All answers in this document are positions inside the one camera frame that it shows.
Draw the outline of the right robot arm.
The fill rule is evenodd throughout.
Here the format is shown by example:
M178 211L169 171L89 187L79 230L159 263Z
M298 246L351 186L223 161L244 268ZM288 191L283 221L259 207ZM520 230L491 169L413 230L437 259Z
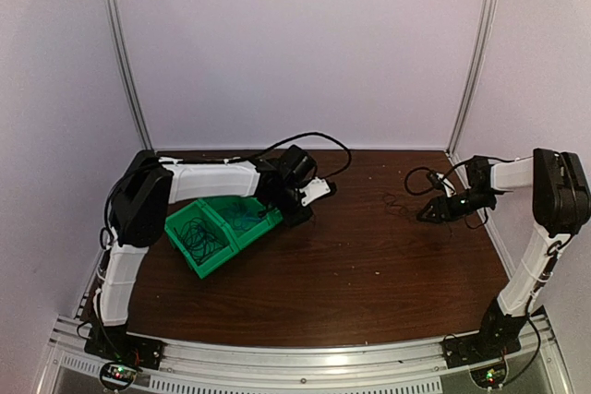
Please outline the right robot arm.
M505 194L522 188L531 191L529 243L474 337L474 351L489 359L518 338L562 253L590 221L590 186L580 157L569 151L536 148L515 160L475 155L459 165L468 181L463 191L453 187L449 173L425 170L429 188L437 195L417 213L418 221L459 221L479 210L494 210Z

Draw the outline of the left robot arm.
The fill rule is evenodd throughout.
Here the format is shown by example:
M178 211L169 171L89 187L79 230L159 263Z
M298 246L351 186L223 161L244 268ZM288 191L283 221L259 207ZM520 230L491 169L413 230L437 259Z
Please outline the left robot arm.
M98 347L114 361L133 351L132 339L118 327L128 319L128 305L143 258L164 232L170 205L203 197L254 197L278 209L291 225L307 221L312 203L331 193L328 181L314 174L316 163L298 146L280 157L226 158L190 162L139 152L106 199L103 257L93 311L103 328Z

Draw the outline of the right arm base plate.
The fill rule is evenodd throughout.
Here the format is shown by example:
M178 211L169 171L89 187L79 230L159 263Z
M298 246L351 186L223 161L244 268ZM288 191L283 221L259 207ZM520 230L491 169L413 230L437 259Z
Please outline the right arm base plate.
M448 368L480 364L521 350L519 340L510 340L506 344L491 347L479 345L476 333L461 337L447 335L440 345Z

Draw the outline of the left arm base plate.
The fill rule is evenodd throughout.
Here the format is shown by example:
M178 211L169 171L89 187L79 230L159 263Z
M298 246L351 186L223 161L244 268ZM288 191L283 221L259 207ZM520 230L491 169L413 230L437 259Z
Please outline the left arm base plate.
M93 328L86 339L85 353L135 367L158 370L164 343L128 334L124 328Z

